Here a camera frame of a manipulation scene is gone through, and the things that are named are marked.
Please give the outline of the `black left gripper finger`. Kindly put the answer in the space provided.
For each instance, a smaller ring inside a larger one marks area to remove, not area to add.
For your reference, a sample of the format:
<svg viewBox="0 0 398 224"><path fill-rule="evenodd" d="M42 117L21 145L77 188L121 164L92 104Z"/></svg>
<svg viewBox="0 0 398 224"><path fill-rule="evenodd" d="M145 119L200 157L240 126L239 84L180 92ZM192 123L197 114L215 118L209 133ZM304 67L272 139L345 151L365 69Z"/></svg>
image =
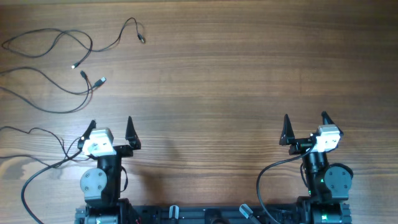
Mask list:
<svg viewBox="0 0 398 224"><path fill-rule="evenodd" d="M86 131L83 133L83 135L78 140L78 148L79 149L83 149L83 145L84 145L85 141L90 138L90 134L91 134L92 130L94 130L95 128L96 128L96 121L92 120L90 122L88 128L86 129Z"/></svg>
<svg viewBox="0 0 398 224"><path fill-rule="evenodd" d="M134 150L141 149L141 141L136 133L131 116L127 119L125 140Z"/></svg>

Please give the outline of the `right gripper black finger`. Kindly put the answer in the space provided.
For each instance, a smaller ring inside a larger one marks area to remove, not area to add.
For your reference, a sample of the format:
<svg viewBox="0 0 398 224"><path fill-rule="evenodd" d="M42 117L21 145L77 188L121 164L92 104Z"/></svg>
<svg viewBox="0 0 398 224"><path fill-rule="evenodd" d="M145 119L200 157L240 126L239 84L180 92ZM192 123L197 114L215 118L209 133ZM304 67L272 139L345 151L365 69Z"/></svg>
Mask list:
<svg viewBox="0 0 398 224"><path fill-rule="evenodd" d="M282 128L282 133L280 135L279 144L281 146L292 145L295 142L295 135L292 129L290 118L288 114L284 116L284 124Z"/></svg>
<svg viewBox="0 0 398 224"><path fill-rule="evenodd" d="M335 125L340 132L340 136L344 136L344 132L333 122L326 111L322 111L321 116L323 125Z"/></svg>

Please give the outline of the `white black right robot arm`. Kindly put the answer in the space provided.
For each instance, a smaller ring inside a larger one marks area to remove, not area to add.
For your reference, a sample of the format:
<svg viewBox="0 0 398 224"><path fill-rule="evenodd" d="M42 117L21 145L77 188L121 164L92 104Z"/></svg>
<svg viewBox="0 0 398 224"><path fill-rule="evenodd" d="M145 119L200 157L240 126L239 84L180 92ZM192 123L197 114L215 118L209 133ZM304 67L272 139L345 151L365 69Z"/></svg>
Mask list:
<svg viewBox="0 0 398 224"><path fill-rule="evenodd" d="M299 155L307 183L308 196L297 199L299 223L351 223L349 199L353 171L342 163L330 164L327 154L338 148L343 131L322 112L322 125L307 138L296 138L288 115L279 144L290 147L289 154Z"/></svg>

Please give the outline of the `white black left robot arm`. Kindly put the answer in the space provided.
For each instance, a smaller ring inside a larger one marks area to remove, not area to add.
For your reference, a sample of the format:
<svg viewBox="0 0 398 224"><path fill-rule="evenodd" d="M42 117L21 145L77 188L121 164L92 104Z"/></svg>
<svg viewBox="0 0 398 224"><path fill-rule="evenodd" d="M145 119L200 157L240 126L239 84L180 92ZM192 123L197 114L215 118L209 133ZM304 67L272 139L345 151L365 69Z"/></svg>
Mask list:
<svg viewBox="0 0 398 224"><path fill-rule="evenodd" d="M141 148L131 117L127 119L125 145L114 146L114 137L109 128L97 128L92 120L78 140L78 148L97 166L88 169L80 179L84 193L85 208L76 209L76 224L122 224L141 223L141 216L133 209L130 201L121 198L128 183L121 185L121 174L125 168L122 158L132 157L133 151Z"/></svg>

